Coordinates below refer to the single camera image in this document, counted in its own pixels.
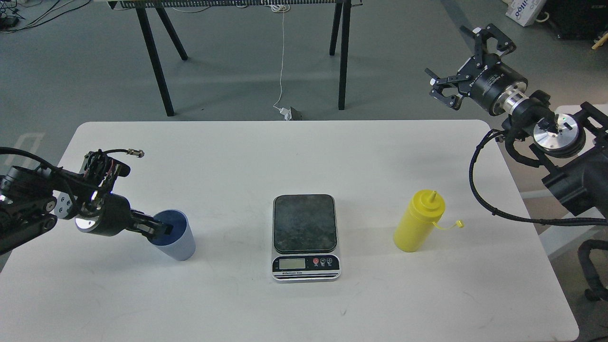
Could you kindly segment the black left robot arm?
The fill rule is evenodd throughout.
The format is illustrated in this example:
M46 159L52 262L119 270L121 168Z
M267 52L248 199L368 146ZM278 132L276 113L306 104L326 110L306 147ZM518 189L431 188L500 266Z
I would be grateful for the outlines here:
M131 208L126 197L113 193L130 167L111 157L113 150L85 154L79 172L50 164L25 150L2 147L1 154L24 156L38 167L12 166L1 177L1 253L49 232L59 219L82 219L78 229L111 237L138 232L149 241L169 238L176 228Z

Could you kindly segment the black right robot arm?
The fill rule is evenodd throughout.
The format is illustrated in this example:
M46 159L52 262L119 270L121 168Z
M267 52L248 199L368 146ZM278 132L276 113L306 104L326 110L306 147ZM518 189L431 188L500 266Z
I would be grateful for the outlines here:
M455 75L440 77L430 69L430 95L452 110L472 99L489 115L506 115L502 129L491 129L476 147L468 178L473 196L493 216L523 222L489 204L474 184L474 165L491 140L519 164L548 171L545 188L573 218L528 219L550 227L606 227L607 225L607 116L588 102L573 114L550 109L550 96L537 90L526 95L527 79L502 61L515 43L493 24L473 30L461 26L473 41L472 56Z

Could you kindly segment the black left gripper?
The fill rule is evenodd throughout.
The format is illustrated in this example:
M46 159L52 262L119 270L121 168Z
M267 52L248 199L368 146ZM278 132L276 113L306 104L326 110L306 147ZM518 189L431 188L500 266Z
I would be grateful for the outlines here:
M101 212L94 217L76 216L79 231L111 237L123 230L139 232L148 239L159 239L170 235L173 225L153 222L152 217L131 208L126 197L113 193L104 198Z

